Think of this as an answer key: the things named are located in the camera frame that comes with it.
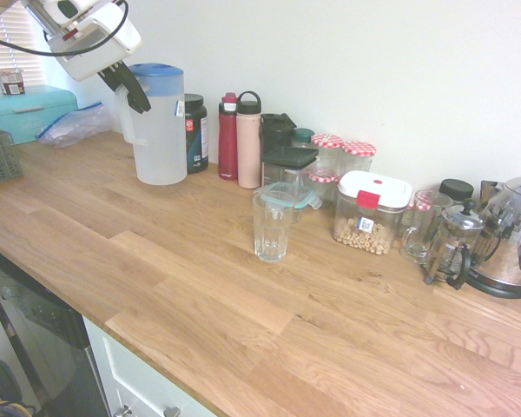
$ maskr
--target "drawer handle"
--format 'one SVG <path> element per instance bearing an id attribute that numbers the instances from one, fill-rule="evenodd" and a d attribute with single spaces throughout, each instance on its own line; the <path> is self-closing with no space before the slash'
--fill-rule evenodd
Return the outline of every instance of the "drawer handle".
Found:
<path id="1" fill-rule="evenodd" d="M 180 414 L 181 410 L 178 407 L 166 408 L 166 411 L 164 411 L 164 417 L 179 417 Z"/>
<path id="2" fill-rule="evenodd" d="M 36 107 L 28 107 L 27 109 L 17 109 L 17 110 L 14 110 L 14 113 L 19 115 L 20 113 L 29 113 L 31 111 L 38 111 L 38 110 L 44 110 L 44 107 L 36 106 Z"/>
<path id="3" fill-rule="evenodd" d="M 126 415 L 129 415 L 129 414 L 133 414 L 133 412 L 131 411 L 131 408 L 124 405 L 123 410 L 118 411 L 112 417 L 125 417 Z"/>

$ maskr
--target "drinking glass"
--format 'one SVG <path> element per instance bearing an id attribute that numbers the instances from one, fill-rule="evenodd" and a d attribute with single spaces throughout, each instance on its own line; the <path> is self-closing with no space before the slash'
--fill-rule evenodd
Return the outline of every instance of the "drinking glass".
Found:
<path id="1" fill-rule="evenodd" d="M 254 254 L 276 262 L 286 255 L 295 199 L 284 192 L 262 189 L 253 197 Z"/>

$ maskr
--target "dishwasher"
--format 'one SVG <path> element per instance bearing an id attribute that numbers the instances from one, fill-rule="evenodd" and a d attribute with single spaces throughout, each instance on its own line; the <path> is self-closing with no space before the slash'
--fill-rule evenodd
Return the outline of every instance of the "dishwasher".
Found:
<path id="1" fill-rule="evenodd" d="M 41 405 L 38 417 L 107 417 L 82 316 L 0 254 L 0 322 Z"/>

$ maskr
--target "plastic bag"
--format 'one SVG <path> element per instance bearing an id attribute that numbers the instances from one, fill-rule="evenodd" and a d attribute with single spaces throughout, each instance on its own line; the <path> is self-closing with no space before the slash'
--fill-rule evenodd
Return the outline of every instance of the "plastic bag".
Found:
<path id="1" fill-rule="evenodd" d="M 45 145 L 64 148 L 80 142 L 85 137 L 111 130 L 114 118 L 101 102 L 74 110 L 58 117 L 36 139 Z"/>

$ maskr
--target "red gingham jar lid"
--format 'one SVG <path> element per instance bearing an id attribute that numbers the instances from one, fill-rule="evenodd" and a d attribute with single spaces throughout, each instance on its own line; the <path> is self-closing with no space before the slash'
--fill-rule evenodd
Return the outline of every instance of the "red gingham jar lid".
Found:
<path id="1" fill-rule="evenodd" d="M 409 204 L 407 205 L 407 209 L 413 210 L 415 207 L 415 195 L 411 197 Z M 423 195 L 420 202 L 417 202 L 417 209 L 420 211 L 428 211 L 432 208 L 432 199 L 428 198 L 426 195 Z"/>
<path id="2" fill-rule="evenodd" d="M 373 156 L 376 154 L 376 148 L 369 142 L 343 142 L 341 147 L 351 155 Z"/>
<path id="3" fill-rule="evenodd" d="M 340 148 L 344 140 L 336 135 L 330 135 L 329 133 L 321 133 L 319 135 L 311 136 L 311 143 L 322 148 L 335 149 Z"/>
<path id="4" fill-rule="evenodd" d="M 309 172 L 309 179 L 315 182 L 336 182 L 338 176 L 330 169 L 322 168 Z"/>

